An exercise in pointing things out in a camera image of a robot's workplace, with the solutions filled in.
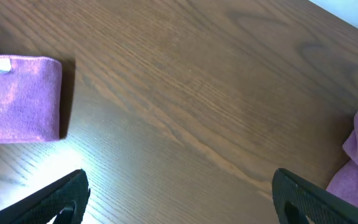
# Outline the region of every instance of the wooden table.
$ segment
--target wooden table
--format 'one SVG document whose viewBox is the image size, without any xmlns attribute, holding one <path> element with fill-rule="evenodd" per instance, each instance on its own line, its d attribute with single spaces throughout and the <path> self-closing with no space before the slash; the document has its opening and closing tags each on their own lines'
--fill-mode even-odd
<svg viewBox="0 0 358 224">
<path fill-rule="evenodd" d="M 307 0 L 0 0 L 0 54 L 62 62 L 66 136 L 0 145 L 0 209 L 82 167 L 84 223 L 277 223 L 347 161 L 358 30 Z"/>
</svg>

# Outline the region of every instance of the towel label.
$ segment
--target towel label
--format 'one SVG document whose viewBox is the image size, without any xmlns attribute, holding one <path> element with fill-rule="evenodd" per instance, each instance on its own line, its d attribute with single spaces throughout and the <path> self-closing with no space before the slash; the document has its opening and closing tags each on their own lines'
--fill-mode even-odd
<svg viewBox="0 0 358 224">
<path fill-rule="evenodd" d="M 0 58 L 0 74 L 11 71 L 11 60 L 9 58 Z"/>
</svg>

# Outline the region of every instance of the white floor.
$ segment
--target white floor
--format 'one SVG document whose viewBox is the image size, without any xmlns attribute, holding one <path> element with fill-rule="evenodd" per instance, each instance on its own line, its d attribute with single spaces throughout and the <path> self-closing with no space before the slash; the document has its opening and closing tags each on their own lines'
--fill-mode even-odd
<svg viewBox="0 0 358 224">
<path fill-rule="evenodd" d="M 358 0 L 310 0 L 358 28 Z"/>
</svg>

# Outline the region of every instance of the black object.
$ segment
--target black object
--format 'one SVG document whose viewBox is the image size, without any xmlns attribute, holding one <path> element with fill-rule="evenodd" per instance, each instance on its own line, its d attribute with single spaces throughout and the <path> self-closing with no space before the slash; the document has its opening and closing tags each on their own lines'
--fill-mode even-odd
<svg viewBox="0 0 358 224">
<path fill-rule="evenodd" d="M 0 211 L 0 224 L 81 223 L 90 196 L 85 171 L 76 170 Z"/>
<path fill-rule="evenodd" d="M 358 224 L 358 208 L 286 169 L 274 173 L 273 203 L 281 224 Z"/>
</svg>

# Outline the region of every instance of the brown wood surface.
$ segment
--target brown wood surface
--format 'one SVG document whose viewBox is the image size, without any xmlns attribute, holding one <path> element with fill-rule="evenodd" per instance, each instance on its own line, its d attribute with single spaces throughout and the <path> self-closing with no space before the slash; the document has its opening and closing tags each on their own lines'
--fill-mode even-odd
<svg viewBox="0 0 358 224">
<path fill-rule="evenodd" d="M 85 223 L 277 223 L 347 161 L 358 30 L 307 0 L 0 0 L 0 54 L 62 62 L 67 134 L 0 145 L 0 209 L 82 167 Z"/>
</svg>

